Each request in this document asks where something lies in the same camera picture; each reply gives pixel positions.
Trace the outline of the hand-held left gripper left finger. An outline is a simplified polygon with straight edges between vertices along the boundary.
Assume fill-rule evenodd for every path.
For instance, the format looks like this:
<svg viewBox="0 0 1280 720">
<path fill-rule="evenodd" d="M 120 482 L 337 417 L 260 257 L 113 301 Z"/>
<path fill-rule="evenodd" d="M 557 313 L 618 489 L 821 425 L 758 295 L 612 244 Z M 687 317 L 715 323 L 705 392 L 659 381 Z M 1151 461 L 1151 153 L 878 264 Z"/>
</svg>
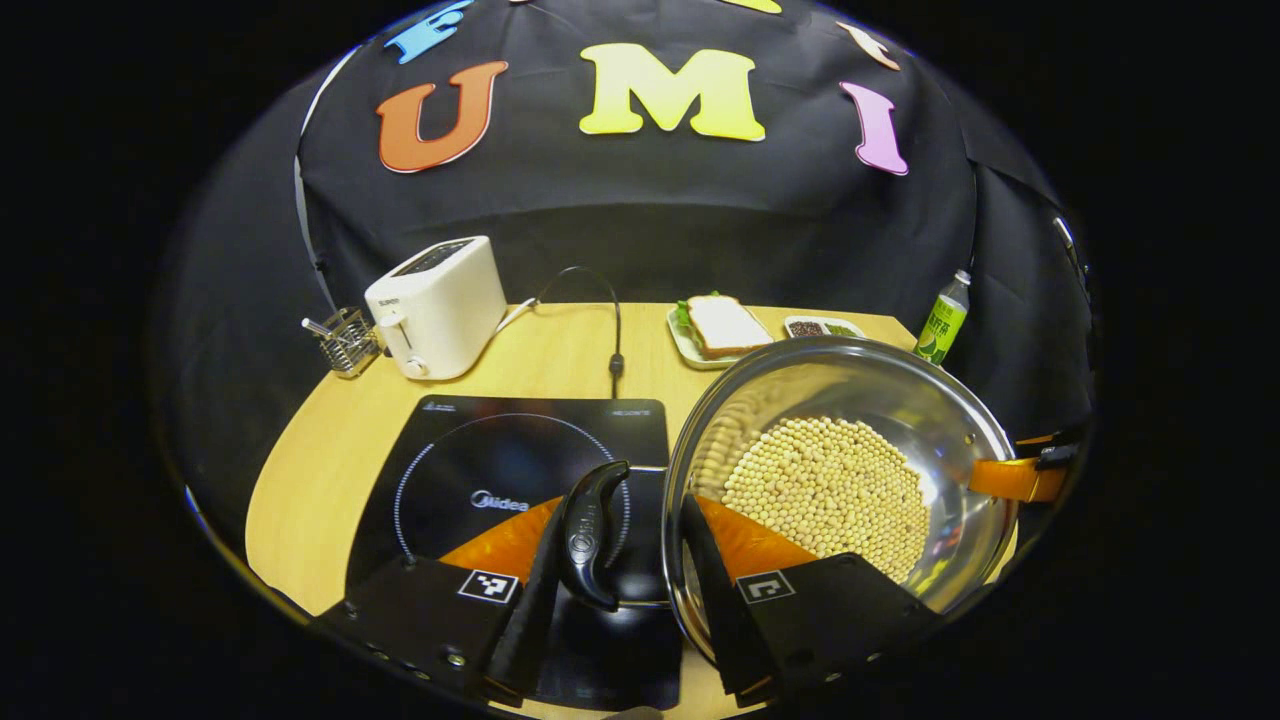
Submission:
<svg viewBox="0 0 1280 720">
<path fill-rule="evenodd" d="M 471 700 L 520 706 L 538 687 L 559 589 L 553 498 L 530 516 L 526 577 L 396 559 L 317 618 L 340 643 Z"/>
</svg>

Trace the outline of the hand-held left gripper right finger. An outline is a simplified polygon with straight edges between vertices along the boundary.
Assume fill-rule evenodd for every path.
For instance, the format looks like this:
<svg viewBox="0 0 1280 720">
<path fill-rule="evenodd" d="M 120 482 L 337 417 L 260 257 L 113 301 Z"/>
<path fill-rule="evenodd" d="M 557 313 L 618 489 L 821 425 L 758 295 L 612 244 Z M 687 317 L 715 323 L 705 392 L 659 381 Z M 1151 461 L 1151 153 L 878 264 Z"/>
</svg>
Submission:
<svg viewBox="0 0 1280 720">
<path fill-rule="evenodd" d="M 737 705 L 776 703 L 861 674 L 941 616 L 855 553 L 732 574 L 709 514 L 680 505 L 680 628 Z"/>
</svg>

